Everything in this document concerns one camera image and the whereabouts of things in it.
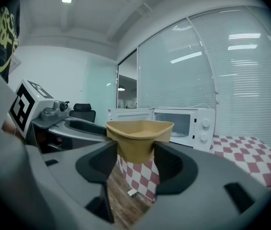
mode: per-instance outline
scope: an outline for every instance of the checkered tablecloth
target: checkered tablecloth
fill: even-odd
[[[271,148],[255,137],[213,136],[210,153],[233,161],[267,188],[271,188]],[[117,165],[128,184],[154,200],[159,172],[153,161],[143,164],[125,162],[118,156]]]

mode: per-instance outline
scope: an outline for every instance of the office chair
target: office chair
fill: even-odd
[[[69,112],[69,116],[84,119],[94,123],[96,118],[96,111],[92,110],[90,104],[75,104],[73,106],[73,110]]]

